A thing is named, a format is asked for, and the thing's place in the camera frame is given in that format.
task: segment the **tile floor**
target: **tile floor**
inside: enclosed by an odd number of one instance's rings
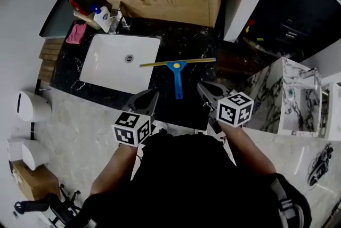
[[[111,123],[120,112],[52,89],[42,96],[52,102],[46,122],[36,123],[35,136],[50,152],[48,168],[70,191],[80,190],[84,201],[94,179],[107,164],[118,143]],[[173,135],[194,134],[194,129],[166,125]],[[312,228],[320,228],[341,198],[341,143],[332,142],[334,152],[328,173],[312,188],[308,169],[327,141],[312,137],[281,136],[245,128],[257,146],[273,161],[277,171],[306,196],[313,215]],[[136,159],[135,170],[140,160]]]

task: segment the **soap bottle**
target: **soap bottle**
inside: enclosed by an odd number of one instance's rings
[[[110,12],[107,7],[102,6],[99,8],[97,5],[93,4],[90,8],[91,12],[95,12],[94,21],[99,24],[104,32],[108,33],[113,18],[110,17]]]

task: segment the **sink drain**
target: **sink drain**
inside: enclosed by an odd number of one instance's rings
[[[128,56],[126,56],[126,58],[125,58],[125,61],[126,61],[127,63],[131,63],[133,60],[134,60],[134,56],[133,56],[133,55],[128,55]]]

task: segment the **person's arm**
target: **person's arm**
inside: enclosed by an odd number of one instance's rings
[[[256,175],[276,173],[270,159],[255,145],[242,128],[219,123],[226,135],[236,165]]]
[[[137,148],[121,145],[95,179],[90,195],[113,191],[124,180],[130,180],[135,165]]]

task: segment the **strap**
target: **strap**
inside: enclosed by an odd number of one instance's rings
[[[303,211],[299,205],[294,205],[291,199],[288,199],[287,194],[282,187],[279,180],[276,178],[270,185],[272,191],[276,194],[278,201],[280,202],[279,215],[281,218],[283,228],[288,228],[288,221],[296,216],[299,217],[299,227],[303,228],[304,219]]]

